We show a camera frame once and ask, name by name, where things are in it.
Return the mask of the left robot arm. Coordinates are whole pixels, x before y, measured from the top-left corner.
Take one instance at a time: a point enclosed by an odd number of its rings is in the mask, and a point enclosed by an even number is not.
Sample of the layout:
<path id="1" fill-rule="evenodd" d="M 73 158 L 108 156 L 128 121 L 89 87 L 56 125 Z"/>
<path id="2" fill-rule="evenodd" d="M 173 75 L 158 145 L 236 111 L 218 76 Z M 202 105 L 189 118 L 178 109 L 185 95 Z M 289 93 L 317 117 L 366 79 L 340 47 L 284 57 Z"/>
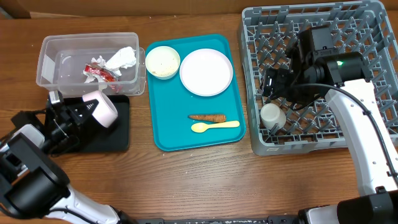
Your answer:
<path id="1" fill-rule="evenodd" d="M 80 142 L 80 133 L 107 128 L 118 117 L 112 101 L 83 99 L 77 105 L 48 101 L 45 109 L 20 111 L 1 146 L 1 211 L 19 219 L 53 218 L 69 223 L 135 223 L 122 210 L 75 190 L 49 157 Z"/>

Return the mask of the white paper cup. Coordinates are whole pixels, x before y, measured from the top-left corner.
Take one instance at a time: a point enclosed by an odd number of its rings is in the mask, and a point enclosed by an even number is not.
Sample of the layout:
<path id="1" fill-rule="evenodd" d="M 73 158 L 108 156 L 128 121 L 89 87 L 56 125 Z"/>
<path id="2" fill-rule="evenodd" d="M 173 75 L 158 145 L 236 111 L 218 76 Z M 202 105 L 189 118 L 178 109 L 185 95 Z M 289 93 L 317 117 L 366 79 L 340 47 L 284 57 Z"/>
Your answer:
<path id="1" fill-rule="evenodd" d="M 276 130 L 282 128 L 286 123 L 285 113 L 275 104 L 265 104 L 260 110 L 260 117 L 267 129 L 276 126 Z"/>

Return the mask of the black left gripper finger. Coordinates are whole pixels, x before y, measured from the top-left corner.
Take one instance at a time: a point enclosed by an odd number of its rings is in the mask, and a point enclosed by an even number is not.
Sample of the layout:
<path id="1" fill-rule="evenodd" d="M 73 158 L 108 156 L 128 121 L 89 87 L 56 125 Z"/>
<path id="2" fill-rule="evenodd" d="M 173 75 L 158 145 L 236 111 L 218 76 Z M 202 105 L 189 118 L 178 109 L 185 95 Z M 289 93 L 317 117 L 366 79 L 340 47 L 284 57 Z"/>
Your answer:
<path id="1" fill-rule="evenodd" d="M 73 123 L 68 131 L 68 136 L 72 144 L 88 144 L 92 142 L 102 131 L 104 127 L 97 121 L 89 119 L 85 123 Z"/>
<path id="2" fill-rule="evenodd" d="M 99 105 L 98 100 L 68 99 L 65 103 L 68 115 L 74 120 L 87 120 L 94 118 L 93 113 Z"/>

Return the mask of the white bowl with rice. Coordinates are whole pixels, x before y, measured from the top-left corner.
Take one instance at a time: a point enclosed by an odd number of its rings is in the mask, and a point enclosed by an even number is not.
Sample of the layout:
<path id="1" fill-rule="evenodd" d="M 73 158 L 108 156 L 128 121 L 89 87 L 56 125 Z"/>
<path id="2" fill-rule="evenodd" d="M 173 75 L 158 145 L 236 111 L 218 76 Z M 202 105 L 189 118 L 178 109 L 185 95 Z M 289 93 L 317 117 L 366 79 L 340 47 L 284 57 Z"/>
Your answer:
<path id="1" fill-rule="evenodd" d="M 146 56 L 146 69 L 154 77 L 168 80 L 174 77 L 180 67 L 178 52 L 168 46 L 155 47 Z"/>

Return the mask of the pink bowl with food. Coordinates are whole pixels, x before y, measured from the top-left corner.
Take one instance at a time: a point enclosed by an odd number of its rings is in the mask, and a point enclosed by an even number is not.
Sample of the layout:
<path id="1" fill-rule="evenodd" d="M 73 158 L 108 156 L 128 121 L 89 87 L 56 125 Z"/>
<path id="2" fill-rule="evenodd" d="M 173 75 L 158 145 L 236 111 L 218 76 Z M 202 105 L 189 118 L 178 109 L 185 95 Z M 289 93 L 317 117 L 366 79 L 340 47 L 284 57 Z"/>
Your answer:
<path id="1" fill-rule="evenodd" d="M 94 119 L 105 128 L 110 127 L 118 117 L 118 111 L 116 107 L 102 91 L 96 90 L 91 93 L 87 93 L 82 96 L 82 99 L 84 102 L 91 100 L 98 101 L 98 104 L 92 115 Z"/>

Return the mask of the orange carrot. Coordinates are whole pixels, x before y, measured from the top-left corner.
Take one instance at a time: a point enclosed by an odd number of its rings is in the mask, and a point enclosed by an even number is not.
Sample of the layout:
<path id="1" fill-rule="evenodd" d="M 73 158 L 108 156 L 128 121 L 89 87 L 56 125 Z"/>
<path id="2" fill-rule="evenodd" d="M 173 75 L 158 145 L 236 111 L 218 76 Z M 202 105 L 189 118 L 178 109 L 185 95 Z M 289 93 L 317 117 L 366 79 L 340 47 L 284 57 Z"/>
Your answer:
<path id="1" fill-rule="evenodd" d="M 212 123 L 223 123 L 226 121 L 226 116 L 223 114 L 191 114 L 190 119 L 199 121 L 209 121 Z"/>

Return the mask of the red snack wrapper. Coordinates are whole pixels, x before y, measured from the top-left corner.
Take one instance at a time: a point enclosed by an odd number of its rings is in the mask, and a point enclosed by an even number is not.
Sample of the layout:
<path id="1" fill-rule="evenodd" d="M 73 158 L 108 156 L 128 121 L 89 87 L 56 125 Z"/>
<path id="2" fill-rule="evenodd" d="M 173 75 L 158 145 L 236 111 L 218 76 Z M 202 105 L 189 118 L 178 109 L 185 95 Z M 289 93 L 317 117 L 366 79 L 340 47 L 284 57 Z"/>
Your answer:
<path id="1" fill-rule="evenodd" d="M 94 63 L 86 64 L 83 74 L 86 76 L 85 83 L 91 83 L 97 80 L 99 90 L 106 89 L 108 87 L 107 82 L 119 81 L 119 77 L 116 73 Z"/>

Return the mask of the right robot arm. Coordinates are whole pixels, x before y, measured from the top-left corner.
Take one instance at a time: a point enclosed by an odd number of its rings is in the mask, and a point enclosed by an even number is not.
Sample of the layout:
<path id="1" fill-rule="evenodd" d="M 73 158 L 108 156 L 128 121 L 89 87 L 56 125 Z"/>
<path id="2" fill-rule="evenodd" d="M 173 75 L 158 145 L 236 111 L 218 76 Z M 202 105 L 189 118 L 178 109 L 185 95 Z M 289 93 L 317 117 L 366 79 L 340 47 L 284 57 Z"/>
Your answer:
<path id="1" fill-rule="evenodd" d="M 396 223 L 397 151 L 376 103 L 372 73 L 359 52 L 340 53 L 327 26 L 309 28 L 288 49 L 289 69 L 262 79 L 268 99 L 306 107 L 324 98 L 338 120 L 354 162 L 359 196 L 305 208 L 295 223 Z"/>

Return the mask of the white napkin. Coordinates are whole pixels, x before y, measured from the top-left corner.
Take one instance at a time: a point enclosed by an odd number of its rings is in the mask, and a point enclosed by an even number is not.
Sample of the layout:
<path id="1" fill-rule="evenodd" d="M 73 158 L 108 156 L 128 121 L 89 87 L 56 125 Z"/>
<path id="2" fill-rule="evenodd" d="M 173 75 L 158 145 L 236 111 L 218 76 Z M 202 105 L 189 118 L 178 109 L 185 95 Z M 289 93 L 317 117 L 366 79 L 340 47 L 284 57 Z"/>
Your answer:
<path id="1" fill-rule="evenodd" d="M 119 49 L 108 61 L 102 56 L 98 59 L 92 58 L 91 62 L 98 65 L 101 68 L 105 68 L 113 72 L 117 77 L 120 77 L 122 73 L 120 69 L 127 69 L 135 66 L 136 64 L 136 51 L 132 47 L 124 47 Z"/>

